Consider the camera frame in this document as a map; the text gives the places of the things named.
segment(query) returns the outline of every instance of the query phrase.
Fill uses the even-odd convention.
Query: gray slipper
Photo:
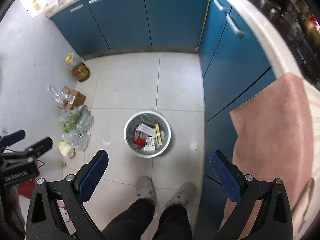
[[[150,198],[156,205],[156,192],[152,180],[148,176],[141,176],[136,182],[137,196],[139,198]]]
[[[189,204],[189,202],[195,197],[196,187],[192,183],[183,184],[178,191],[173,195],[173,197],[167,202],[165,207],[171,205],[172,203],[178,202],[183,207]]]

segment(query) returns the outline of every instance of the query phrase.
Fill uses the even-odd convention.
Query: white wall
[[[53,139],[53,149],[40,158],[46,163],[40,176],[47,181],[62,179],[60,109],[47,86],[75,88],[65,66],[69,52],[74,50],[51,20],[32,18],[15,0],[0,23],[0,127],[25,130],[26,138],[10,147],[15,150]]]

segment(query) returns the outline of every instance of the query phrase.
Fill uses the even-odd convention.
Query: pink leather mat
[[[281,178],[292,209],[310,182],[313,161],[311,117],[302,79],[286,73],[230,115],[238,135],[232,163],[257,180]],[[249,234],[260,205],[256,203],[240,239]],[[234,207],[228,200],[221,226]]]

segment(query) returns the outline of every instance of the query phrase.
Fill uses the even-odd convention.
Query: tile floor
[[[152,239],[165,203],[185,182],[196,185],[196,199],[187,207],[192,228],[200,202],[204,162],[204,98],[198,55],[171,52],[131,53],[87,60],[90,78],[77,83],[95,117],[85,153],[64,160],[63,176],[76,173],[99,149],[109,155],[109,166],[86,210],[102,230],[137,197],[139,176],[152,178],[157,194],[154,219],[142,236]],[[163,155],[140,158],[123,139],[127,120],[153,108],[168,121],[171,144]]]

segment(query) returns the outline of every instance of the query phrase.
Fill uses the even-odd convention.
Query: person's leg
[[[151,223],[156,204],[156,192],[151,179],[147,176],[140,177],[136,190],[140,199],[105,227],[102,235],[106,240],[140,240]]]
[[[166,204],[153,240],[192,240],[187,210],[184,208],[196,193],[191,183],[183,184]]]

